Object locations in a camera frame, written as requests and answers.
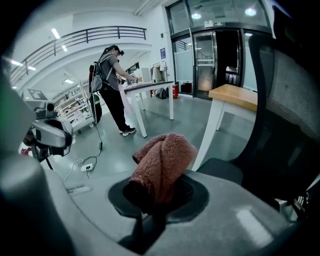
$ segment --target black pants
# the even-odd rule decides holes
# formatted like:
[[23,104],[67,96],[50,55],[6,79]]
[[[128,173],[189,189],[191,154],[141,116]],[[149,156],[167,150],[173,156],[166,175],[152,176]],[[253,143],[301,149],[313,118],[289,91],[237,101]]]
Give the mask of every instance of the black pants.
[[125,119],[124,104],[118,90],[102,90],[100,94],[120,131],[128,129]]

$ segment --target power strip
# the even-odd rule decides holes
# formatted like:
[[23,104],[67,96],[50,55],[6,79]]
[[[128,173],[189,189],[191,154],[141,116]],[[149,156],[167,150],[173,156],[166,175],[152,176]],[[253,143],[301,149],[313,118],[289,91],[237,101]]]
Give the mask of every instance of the power strip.
[[86,164],[86,165],[83,165],[81,167],[81,172],[89,172],[91,171],[92,169],[94,168],[94,165],[92,163],[89,163],[89,164]]

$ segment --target round ceiling light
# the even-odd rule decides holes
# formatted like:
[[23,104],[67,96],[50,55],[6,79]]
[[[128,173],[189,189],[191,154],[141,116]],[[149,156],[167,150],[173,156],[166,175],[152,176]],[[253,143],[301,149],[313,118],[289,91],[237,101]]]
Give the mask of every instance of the round ceiling light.
[[248,16],[255,16],[257,14],[257,11],[253,8],[248,8],[244,12]]
[[194,14],[191,15],[191,17],[192,17],[192,19],[198,20],[198,19],[201,18],[201,14],[199,14],[199,13],[194,13]]

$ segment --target gray t-shirt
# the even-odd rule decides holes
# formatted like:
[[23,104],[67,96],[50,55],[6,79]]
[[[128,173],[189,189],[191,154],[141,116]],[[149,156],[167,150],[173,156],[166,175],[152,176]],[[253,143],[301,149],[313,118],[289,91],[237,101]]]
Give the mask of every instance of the gray t-shirt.
[[[107,57],[107,59],[101,63],[101,72],[102,72],[102,79],[106,79],[110,69],[112,68],[112,65],[115,62],[119,62],[119,60],[113,56],[112,54],[107,54],[107,55],[103,55],[102,57]],[[108,83],[112,86],[113,89],[115,90],[119,90],[119,85],[118,85],[118,78],[117,78],[117,74],[116,74],[116,70],[113,68],[110,76],[108,78]],[[112,90],[110,88],[109,85],[106,85],[106,90]]]

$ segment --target office chair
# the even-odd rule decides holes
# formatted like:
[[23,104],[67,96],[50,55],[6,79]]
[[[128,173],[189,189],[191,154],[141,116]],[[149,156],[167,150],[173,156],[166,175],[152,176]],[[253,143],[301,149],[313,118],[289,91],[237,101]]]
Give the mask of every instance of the office chair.
[[198,172],[241,184],[267,203],[303,195],[319,174],[320,88],[293,42],[249,39],[258,91],[251,137],[236,159],[209,159]]

